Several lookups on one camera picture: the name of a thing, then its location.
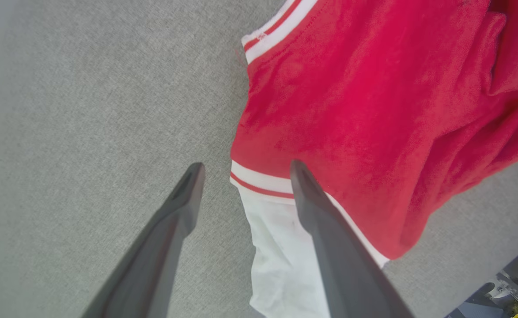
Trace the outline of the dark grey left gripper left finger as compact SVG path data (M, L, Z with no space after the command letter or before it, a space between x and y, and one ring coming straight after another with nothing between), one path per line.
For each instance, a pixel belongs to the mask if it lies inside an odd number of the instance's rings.
M183 241L196 227L205 167L192 163L81 318L166 318Z

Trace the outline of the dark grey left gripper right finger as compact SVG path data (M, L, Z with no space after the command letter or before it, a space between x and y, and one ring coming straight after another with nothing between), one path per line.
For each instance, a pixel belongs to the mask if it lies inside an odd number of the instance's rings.
M307 165L293 160L299 220L311 235L331 318L414 318Z

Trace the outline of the red garment with white sleeves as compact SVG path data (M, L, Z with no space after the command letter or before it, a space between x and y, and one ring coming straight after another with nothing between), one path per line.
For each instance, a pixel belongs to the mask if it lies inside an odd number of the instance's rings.
M286 0L242 44L230 180L265 318L329 318L294 159L380 267L451 197L518 161L518 0Z

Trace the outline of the silver metal bracket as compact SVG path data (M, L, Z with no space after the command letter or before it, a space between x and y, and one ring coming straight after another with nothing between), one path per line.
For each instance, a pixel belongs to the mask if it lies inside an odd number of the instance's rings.
M518 279L502 270L491 283L494 288L488 294L490 300L502 308L505 317L518 318Z

